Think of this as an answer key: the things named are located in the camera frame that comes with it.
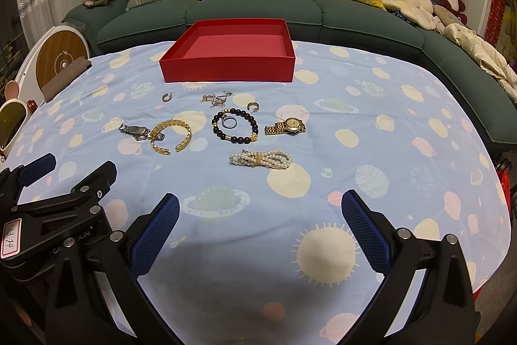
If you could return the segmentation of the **green sectional sofa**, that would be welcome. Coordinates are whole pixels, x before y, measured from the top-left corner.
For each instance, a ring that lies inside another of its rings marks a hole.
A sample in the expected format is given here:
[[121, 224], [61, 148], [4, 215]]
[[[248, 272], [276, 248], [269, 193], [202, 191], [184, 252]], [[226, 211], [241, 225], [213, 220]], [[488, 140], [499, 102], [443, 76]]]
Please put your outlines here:
[[282, 18], [296, 41], [379, 52], [424, 67], [452, 91], [487, 145], [516, 145], [516, 106], [491, 75], [440, 33], [378, 8], [351, 0], [166, 0], [135, 10], [126, 6], [127, 0], [77, 6], [65, 22], [75, 25], [100, 55], [176, 40], [199, 20]]

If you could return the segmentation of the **cream satin blanket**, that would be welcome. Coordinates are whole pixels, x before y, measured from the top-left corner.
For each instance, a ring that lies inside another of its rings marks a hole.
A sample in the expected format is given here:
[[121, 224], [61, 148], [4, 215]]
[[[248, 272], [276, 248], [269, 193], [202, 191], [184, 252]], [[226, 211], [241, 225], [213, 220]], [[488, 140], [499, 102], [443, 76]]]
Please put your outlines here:
[[475, 31], [453, 23], [443, 28], [443, 36], [461, 47], [478, 66], [493, 77], [513, 103], [517, 101], [516, 73], [505, 57]]

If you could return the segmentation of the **red shallow box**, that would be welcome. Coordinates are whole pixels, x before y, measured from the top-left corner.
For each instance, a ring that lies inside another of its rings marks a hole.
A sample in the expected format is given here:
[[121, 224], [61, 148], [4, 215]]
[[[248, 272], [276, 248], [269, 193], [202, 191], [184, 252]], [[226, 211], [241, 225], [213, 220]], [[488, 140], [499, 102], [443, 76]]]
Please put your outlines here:
[[195, 22], [159, 60], [165, 82], [291, 82], [295, 54], [285, 20]]

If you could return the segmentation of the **white flower cushion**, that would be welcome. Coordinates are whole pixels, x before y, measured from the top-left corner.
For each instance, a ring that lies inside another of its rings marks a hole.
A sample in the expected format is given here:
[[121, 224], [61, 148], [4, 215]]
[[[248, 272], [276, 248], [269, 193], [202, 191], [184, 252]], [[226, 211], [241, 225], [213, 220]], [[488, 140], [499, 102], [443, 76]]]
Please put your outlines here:
[[413, 24], [424, 30], [434, 31], [439, 19], [434, 15], [434, 4], [430, 0], [382, 0], [387, 10], [398, 11]]

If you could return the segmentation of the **gold wristwatch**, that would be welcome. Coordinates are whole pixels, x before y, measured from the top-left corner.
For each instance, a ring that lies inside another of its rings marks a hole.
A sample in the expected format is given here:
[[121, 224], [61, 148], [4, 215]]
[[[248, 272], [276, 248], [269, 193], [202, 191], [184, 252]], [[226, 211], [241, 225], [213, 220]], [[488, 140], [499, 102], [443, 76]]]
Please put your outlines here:
[[306, 132], [305, 123], [296, 117], [288, 117], [286, 120], [281, 122], [276, 122], [272, 126], [265, 127], [265, 135], [266, 136], [276, 136], [276, 135], [296, 135], [300, 133]]

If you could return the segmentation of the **planet print blue tablecloth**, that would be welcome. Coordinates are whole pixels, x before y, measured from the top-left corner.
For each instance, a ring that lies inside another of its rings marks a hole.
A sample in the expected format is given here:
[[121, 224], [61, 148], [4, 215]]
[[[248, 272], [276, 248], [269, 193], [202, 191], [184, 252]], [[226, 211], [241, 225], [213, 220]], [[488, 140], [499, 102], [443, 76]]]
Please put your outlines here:
[[[353, 189], [395, 227], [458, 237], [474, 288], [511, 241], [485, 145], [433, 74], [402, 60], [298, 42], [289, 83], [164, 82], [169, 43], [93, 58], [38, 109], [7, 166], [55, 169], [22, 193], [67, 193], [105, 161], [102, 201], [127, 229], [166, 194], [181, 215], [140, 283], [187, 344], [332, 344], [379, 287], [340, 209]], [[288, 117], [306, 132], [266, 136]], [[121, 124], [159, 130], [137, 141]]]

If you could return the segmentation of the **white exercise machine wood disc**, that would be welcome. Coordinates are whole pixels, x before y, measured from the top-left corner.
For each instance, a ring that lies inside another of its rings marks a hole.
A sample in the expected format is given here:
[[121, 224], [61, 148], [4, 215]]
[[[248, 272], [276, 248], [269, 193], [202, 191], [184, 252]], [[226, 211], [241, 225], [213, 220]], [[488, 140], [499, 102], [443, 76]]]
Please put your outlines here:
[[74, 60], [89, 57], [87, 40], [80, 31], [71, 25], [53, 26], [32, 47], [17, 72], [17, 98], [41, 105], [44, 102], [41, 88]]

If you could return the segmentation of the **white mushroom toy mirror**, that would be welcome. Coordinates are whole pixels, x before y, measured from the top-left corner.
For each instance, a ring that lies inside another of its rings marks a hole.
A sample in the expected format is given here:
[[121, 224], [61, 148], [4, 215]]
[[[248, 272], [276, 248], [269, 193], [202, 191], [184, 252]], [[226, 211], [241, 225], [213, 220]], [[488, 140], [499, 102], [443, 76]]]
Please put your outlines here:
[[7, 159], [21, 130], [38, 109], [34, 100], [21, 100], [19, 94], [18, 83], [9, 81], [5, 86], [6, 102], [1, 106], [0, 115], [1, 161]]

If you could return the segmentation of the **silver wristwatch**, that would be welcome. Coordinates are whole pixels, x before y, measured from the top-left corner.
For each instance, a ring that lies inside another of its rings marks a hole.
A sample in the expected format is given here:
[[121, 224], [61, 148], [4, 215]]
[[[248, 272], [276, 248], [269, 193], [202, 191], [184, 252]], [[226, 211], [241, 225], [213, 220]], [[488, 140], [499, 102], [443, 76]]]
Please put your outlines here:
[[122, 133], [133, 136], [137, 141], [158, 141], [165, 139], [165, 135], [159, 130], [150, 130], [144, 126], [121, 124], [118, 128]]

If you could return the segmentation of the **beige small cushion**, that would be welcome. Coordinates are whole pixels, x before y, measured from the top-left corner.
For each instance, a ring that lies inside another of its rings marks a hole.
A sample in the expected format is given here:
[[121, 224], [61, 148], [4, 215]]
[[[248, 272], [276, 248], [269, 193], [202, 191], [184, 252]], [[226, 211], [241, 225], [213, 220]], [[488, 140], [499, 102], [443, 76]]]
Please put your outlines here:
[[451, 24], [462, 24], [462, 21], [449, 10], [439, 4], [434, 4], [434, 14], [440, 19], [444, 26]]

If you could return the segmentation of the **brown cloth pad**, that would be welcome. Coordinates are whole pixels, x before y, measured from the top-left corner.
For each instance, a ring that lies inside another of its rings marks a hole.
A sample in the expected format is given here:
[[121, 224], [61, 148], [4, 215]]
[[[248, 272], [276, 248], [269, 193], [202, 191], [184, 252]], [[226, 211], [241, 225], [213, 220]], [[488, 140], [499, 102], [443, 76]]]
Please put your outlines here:
[[57, 94], [68, 87], [91, 66], [92, 63], [90, 60], [80, 57], [57, 73], [53, 79], [41, 88], [45, 102], [53, 100]]

